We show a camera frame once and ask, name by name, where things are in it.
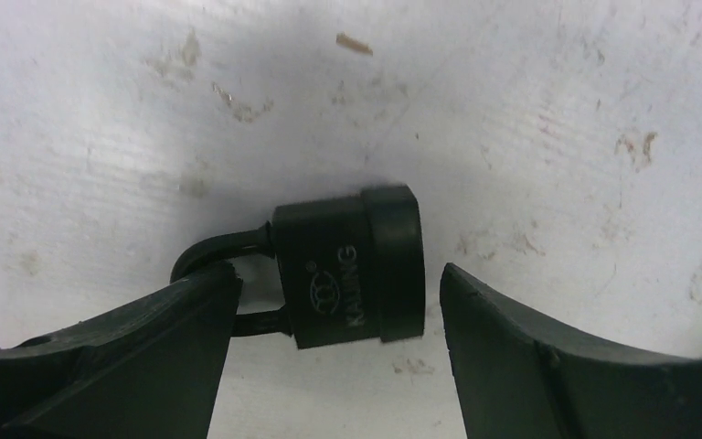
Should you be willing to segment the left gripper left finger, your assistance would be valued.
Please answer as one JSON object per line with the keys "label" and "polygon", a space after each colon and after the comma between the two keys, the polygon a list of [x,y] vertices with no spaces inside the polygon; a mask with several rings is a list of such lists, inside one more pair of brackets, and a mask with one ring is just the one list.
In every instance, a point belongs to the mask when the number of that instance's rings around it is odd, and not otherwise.
{"label": "left gripper left finger", "polygon": [[227,262],[0,348],[0,438],[204,438],[242,293]]}

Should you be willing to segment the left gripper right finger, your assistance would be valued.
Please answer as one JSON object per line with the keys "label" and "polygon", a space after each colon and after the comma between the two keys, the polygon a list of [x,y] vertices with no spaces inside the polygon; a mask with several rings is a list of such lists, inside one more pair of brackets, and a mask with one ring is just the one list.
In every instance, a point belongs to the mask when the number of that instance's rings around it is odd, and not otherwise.
{"label": "left gripper right finger", "polygon": [[702,358],[596,337],[459,266],[440,301],[470,438],[702,438]]}

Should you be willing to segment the black padlock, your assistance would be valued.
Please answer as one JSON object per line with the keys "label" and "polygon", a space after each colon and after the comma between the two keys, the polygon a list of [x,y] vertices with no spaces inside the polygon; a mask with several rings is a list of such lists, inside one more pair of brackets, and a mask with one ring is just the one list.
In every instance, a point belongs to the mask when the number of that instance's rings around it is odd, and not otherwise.
{"label": "black padlock", "polygon": [[371,338],[390,343],[424,333],[420,211],[404,184],[279,206],[256,230],[190,246],[170,280],[253,254],[277,262],[284,305],[236,316],[234,337],[283,333],[305,349]]}

